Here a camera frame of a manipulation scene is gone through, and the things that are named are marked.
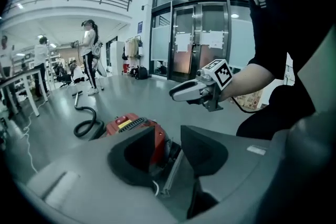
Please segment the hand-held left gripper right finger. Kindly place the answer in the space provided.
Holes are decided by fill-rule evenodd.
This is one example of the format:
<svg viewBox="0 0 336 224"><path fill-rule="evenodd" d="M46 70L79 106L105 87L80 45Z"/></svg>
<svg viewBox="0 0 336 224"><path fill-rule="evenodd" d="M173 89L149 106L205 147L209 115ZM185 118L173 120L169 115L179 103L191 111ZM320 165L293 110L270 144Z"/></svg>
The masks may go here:
<svg viewBox="0 0 336 224"><path fill-rule="evenodd" d="M195 183L188 220L257 220L283 159L288 132L272 140L181 126L181 147Z"/></svg>

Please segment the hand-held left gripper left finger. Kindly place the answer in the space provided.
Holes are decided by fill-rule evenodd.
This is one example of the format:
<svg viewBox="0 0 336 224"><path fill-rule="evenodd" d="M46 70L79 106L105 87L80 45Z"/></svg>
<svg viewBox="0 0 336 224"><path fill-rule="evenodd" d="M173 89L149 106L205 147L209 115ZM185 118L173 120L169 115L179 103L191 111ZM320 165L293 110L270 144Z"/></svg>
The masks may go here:
<svg viewBox="0 0 336 224"><path fill-rule="evenodd" d="M177 224L154 194L153 127L85 142L16 186L47 224Z"/></svg>

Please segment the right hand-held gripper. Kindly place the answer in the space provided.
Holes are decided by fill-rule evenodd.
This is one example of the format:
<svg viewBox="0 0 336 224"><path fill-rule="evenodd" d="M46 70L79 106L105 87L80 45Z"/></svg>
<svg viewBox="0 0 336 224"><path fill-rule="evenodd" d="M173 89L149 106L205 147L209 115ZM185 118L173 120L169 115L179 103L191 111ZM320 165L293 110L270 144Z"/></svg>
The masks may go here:
<svg viewBox="0 0 336 224"><path fill-rule="evenodd" d="M218 104L221 92L233 75L225 59L215 59L197 71L196 79L178 84L169 91L176 102L202 104L209 112L222 110Z"/></svg>

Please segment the person's right forearm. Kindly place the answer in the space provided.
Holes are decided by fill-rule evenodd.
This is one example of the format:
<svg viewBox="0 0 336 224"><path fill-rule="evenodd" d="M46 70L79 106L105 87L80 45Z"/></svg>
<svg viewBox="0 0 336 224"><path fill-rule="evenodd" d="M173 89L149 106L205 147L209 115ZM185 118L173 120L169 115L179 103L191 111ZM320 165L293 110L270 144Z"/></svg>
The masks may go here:
<svg viewBox="0 0 336 224"><path fill-rule="evenodd" d="M257 92L274 79L275 76L266 68L254 63L248 64L245 69L233 75L231 82L221 91L219 102Z"/></svg>

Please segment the glass entrance door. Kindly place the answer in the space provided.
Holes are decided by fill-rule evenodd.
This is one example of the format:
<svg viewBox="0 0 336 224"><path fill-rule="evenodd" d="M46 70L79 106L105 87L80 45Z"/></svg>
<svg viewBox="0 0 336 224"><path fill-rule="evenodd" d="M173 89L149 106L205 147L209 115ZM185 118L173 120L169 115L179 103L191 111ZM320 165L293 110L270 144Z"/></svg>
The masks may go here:
<svg viewBox="0 0 336 224"><path fill-rule="evenodd" d="M201 67L215 59L229 60L230 23L227 2L205 2L179 7L174 10L174 30L172 32L171 60L169 78L184 82L193 79ZM200 45L200 35L203 31L223 31L224 44L222 49ZM191 43L187 52L177 52L175 35L190 33Z"/></svg>

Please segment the white paper notice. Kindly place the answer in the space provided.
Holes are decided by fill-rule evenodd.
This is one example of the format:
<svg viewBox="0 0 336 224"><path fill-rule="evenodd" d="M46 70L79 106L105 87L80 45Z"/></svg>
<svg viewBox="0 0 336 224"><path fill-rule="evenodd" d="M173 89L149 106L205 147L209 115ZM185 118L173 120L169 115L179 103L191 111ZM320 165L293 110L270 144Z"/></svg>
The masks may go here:
<svg viewBox="0 0 336 224"><path fill-rule="evenodd" d="M177 33L175 35L175 45L177 52L187 52L188 46L191 43L191 34L190 33Z"/></svg>
<svg viewBox="0 0 336 224"><path fill-rule="evenodd" d="M200 35L200 45L208 45L210 48L222 49L224 44L223 31L203 31Z"/></svg>

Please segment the black backpack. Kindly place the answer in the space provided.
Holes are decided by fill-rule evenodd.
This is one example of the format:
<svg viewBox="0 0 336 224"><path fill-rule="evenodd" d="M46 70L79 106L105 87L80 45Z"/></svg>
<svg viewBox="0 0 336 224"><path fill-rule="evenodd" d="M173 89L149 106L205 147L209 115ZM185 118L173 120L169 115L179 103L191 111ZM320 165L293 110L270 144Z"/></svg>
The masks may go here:
<svg viewBox="0 0 336 224"><path fill-rule="evenodd" d="M138 80L144 80L148 78L148 71L144 66L138 67Z"/></svg>

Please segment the patterned cardboard box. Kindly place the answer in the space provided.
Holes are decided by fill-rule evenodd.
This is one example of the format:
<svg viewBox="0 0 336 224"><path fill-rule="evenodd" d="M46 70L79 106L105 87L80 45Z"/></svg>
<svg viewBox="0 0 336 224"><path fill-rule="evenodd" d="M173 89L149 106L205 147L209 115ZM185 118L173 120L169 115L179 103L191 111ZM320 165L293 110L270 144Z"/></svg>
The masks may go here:
<svg viewBox="0 0 336 224"><path fill-rule="evenodd" d="M256 110L258 109L258 104L259 104L262 92L263 90L259 90L251 94L240 95L240 96L234 97L234 100L243 108Z"/></svg>

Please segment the clothes rack with coats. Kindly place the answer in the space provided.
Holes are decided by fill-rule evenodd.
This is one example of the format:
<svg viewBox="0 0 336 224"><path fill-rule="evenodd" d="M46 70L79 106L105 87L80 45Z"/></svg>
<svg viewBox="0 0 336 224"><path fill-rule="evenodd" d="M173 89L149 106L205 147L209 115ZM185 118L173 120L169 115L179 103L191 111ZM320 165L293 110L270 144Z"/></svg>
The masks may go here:
<svg viewBox="0 0 336 224"><path fill-rule="evenodd" d="M133 37L125 42L124 55L127 58L140 58L143 56L143 43L140 37Z"/></svg>

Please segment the white oval board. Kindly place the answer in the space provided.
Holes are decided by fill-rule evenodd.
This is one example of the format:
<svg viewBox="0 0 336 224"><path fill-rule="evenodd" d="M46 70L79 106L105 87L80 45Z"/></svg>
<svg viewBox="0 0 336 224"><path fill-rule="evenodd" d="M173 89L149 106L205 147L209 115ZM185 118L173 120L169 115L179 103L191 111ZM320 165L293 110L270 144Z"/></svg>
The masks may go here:
<svg viewBox="0 0 336 224"><path fill-rule="evenodd" d="M101 75L102 77L107 77L106 70L104 69L104 66L102 65L100 60L97 61L96 67L99 75Z"/></svg>

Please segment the black top white table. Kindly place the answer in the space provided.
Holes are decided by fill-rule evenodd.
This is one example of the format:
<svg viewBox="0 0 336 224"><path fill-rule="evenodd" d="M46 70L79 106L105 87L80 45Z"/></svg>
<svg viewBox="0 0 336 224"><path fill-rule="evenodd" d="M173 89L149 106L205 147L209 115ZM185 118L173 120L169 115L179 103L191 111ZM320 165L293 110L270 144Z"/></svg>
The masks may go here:
<svg viewBox="0 0 336 224"><path fill-rule="evenodd" d="M29 103L30 103L30 106L31 108L33 109L33 113L38 117L39 116L39 111L38 111L38 108L36 107L36 104L35 104L35 101L34 101L34 98L33 98L33 95L30 91L30 88L29 88L29 85L28 85L28 80L27 80L27 77L28 76L32 76L32 75L35 75L37 74L38 75L38 79L39 79L39 84L40 84L40 89L42 91L42 94L43 94L43 97L44 97L44 100L45 102L48 101L48 97L47 97L47 94L46 94L46 91L44 90L44 87L43 87L43 79L41 77L41 73L40 73L40 70L39 69L31 69L31 70L28 70L28 71L24 71L24 72L21 72L21 73L18 73L16 74L15 76L13 77L10 77L10 78L7 78L7 79L4 79L0 82L0 90L2 90L3 88L6 89L7 93L8 93L8 97L10 99L10 103L12 105L12 108L13 108L13 111L15 114L18 113L18 110L17 110L17 107L16 107L16 104L14 103L13 101L13 98L11 96L11 93L8 89L8 86L13 84L15 81L17 80L22 80L23 81L23 84L24 84L24 90L26 91L27 93L27 97L28 97L28 100L29 100Z"/></svg>

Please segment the person's black clothing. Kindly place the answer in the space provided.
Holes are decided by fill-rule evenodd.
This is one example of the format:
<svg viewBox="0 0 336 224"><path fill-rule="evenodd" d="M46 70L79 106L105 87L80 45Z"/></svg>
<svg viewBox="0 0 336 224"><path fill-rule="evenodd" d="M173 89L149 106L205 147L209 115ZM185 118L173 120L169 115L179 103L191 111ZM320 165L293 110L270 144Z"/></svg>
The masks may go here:
<svg viewBox="0 0 336 224"><path fill-rule="evenodd" d="M265 0L265 6L250 1L255 55L250 61L269 71L275 79L285 75L286 60L293 60L297 74L319 47L336 21L336 8L313 14L313 0ZM293 85L276 87L269 104L245 120L237 136L272 139L280 130L313 114L313 102L298 77Z"/></svg>

